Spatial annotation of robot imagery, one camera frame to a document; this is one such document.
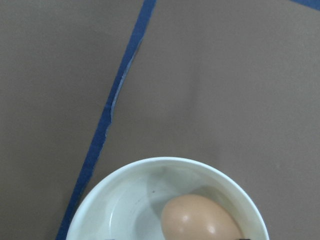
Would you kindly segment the brown egg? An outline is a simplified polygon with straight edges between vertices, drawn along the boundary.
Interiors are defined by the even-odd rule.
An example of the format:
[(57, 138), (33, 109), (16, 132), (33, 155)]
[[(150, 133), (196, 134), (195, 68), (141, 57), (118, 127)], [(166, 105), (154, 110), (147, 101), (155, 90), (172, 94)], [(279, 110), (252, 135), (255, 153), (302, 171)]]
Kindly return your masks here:
[(186, 194), (169, 200), (161, 213), (166, 240), (239, 240), (243, 237), (234, 218), (204, 196)]

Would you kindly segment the white bowl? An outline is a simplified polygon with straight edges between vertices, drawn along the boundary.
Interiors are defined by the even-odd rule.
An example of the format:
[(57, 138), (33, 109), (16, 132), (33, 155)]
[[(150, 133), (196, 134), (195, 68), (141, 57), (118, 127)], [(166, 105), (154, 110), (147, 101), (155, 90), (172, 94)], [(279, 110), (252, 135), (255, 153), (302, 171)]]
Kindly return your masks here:
[(162, 240), (161, 213), (172, 198), (196, 194), (224, 207), (243, 238), (267, 240), (248, 194), (221, 171), (191, 159), (152, 157), (127, 164), (99, 182), (78, 207), (69, 240)]

